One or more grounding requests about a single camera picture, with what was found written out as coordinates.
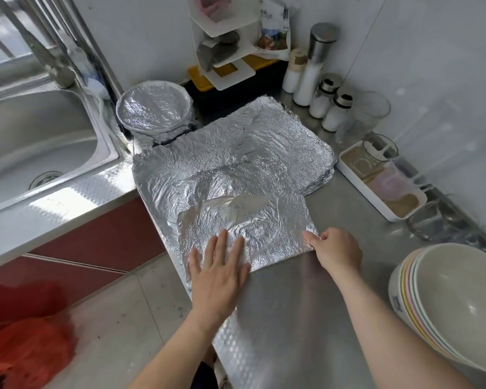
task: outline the black shorts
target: black shorts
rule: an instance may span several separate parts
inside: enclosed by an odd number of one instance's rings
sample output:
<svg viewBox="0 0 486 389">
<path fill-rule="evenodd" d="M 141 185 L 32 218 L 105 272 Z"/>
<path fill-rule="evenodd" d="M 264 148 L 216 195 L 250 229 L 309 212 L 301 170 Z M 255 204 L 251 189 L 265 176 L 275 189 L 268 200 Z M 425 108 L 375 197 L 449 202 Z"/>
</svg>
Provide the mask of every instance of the black shorts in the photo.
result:
<svg viewBox="0 0 486 389">
<path fill-rule="evenodd" d="M 218 389 L 218 381 L 214 370 L 208 364 L 201 362 L 191 384 L 191 389 Z"/>
</svg>

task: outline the seasoning bottle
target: seasoning bottle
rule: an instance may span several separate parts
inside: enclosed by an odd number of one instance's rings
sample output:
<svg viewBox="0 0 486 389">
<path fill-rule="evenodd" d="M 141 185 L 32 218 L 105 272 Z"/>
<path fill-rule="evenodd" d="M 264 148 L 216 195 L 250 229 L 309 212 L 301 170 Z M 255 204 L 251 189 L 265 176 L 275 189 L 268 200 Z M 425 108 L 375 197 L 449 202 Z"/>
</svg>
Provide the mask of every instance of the seasoning bottle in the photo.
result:
<svg viewBox="0 0 486 389">
<path fill-rule="evenodd" d="M 294 49 L 290 53 L 288 69 L 282 81 L 282 89 L 292 94 L 301 80 L 306 63 L 308 62 L 308 53 L 304 49 Z"/>
<path fill-rule="evenodd" d="M 322 75 L 317 91 L 315 91 L 315 95 L 309 105 L 311 117 L 322 119 L 326 115 L 330 104 L 333 103 L 333 96 L 337 89 L 342 86 L 342 83 L 342 78 L 336 73 L 325 73 Z"/>
<path fill-rule="evenodd" d="M 310 104 L 330 46 L 337 41 L 337 32 L 337 28 L 330 23 L 317 23 L 311 27 L 308 63 L 293 94 L 293 101 L 297 105 L 308 106 Z"/>
<path fill-rule="evenodd" d="M 338 125 L 345 120 L 348 110 L 353 105 L 353 97 L 351 94 L 339 89 L 332 102 L 333 105 L 330 106 L 328 114 L 322 121 L 322 128 L 329 132 L 336 132 Z"/>
</svg>

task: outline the person's left hand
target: person's left hand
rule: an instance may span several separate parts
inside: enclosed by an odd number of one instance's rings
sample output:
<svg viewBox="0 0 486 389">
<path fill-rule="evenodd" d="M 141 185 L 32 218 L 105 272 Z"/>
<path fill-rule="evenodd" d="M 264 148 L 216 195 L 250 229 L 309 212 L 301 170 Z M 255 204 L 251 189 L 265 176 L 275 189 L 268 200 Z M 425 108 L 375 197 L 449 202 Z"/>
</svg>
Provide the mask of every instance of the person's left hand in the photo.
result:
<svg viewBox="0 0 486 389">
<path fill-rule="evenodd" d="M 243 287 L 250 264 L 239 267 L 239 258 L 245 239 L 238 237 L 225 263 L 227 230 L 213 236 L 207 244 L 204 267 L 200 268 L 198 250 L 193 247 L 189 253 L 189 269 L 192 278 L 193 310 L 202 329 L 216 332 L 236 308 L 236 299 Z"/>
</svg>

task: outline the person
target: person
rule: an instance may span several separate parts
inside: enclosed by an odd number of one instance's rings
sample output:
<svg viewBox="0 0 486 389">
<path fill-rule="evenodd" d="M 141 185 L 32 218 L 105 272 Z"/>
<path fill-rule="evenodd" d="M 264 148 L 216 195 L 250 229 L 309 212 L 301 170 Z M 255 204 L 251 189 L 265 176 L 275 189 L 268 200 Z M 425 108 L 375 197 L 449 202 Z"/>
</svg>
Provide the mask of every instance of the person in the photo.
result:
<svg viewBox="0 0 486 389">
<path fill-rule="evenodd" d="M 360 271 L 362 251 L 349 232 L 328 228 L 319 236 L 308 231 L 303 236 L 343 295 L 378 388 L 474 388 L 464 375 L 399 320 L 368 286 Z M 202 269 L 198 251 L 191 250 L 193 308 L 129 389 L 217 387 L 212 377 L 214 373 L 210 373 L 209 379 L 206 373 L 209 367 L 202 359 L 216 332 L 234 311 L 238 294 L 250 272 L 247 263 L 239 267 L 244 242 L 242 237 L 234 242 L 225 263 L 227 231 L 222 230 L 219 236 L 209 240 Z"/>
</svg>

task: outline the sink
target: sink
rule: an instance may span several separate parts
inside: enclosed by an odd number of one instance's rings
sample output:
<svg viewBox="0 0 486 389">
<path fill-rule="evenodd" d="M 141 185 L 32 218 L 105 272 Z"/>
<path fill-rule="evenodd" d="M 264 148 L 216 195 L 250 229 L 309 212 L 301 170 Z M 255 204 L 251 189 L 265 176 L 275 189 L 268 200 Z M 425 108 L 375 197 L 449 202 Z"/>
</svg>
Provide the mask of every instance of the sink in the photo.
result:
<svg viewBox="0 0 486 389">
<path fill-rule="evenodd" d="M 0 99 L 0 210 L 119 157 L 93 99 L 52 82 Z"/>
</svg>

